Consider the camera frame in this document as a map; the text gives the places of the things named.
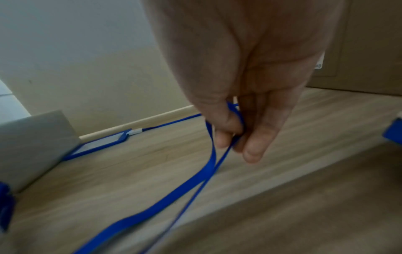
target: palm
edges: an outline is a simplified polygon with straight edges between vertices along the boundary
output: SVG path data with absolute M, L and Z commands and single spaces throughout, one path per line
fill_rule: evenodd
M 160 47 L 187 98 L 227 146 L 256 162 L 275 138 L 328 45 L 340 0 L 146 0 Z

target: human hand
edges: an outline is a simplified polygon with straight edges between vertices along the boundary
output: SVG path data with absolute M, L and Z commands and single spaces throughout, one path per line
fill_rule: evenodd
M 184 94 L 215 126 L 216 145 L 258 162 L 330 43 L 342 0 L 144 0 Z

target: beige wall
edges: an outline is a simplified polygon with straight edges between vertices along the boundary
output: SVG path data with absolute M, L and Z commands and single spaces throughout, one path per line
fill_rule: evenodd
M 3 1 L 0 77 L 33 115 L 79 135 L 189 105 L 138 0 Z

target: white label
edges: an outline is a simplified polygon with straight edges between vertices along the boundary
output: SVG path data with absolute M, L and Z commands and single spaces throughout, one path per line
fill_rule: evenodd
M 322 68 L 322 64 L 324 63 L 324 56 L 325 56 L 325 52 L 321 55 L 320 59 L 318 60 L 317 64 L 315 65 L 315 69 Z

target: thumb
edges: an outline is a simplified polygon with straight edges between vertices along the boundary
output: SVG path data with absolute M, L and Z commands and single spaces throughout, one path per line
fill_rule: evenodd
M 225 100 L 214 104 L 195 103 L 194 106 L 216 129 L 235 134 L 243 132 L 239 117 L 229 110 Z

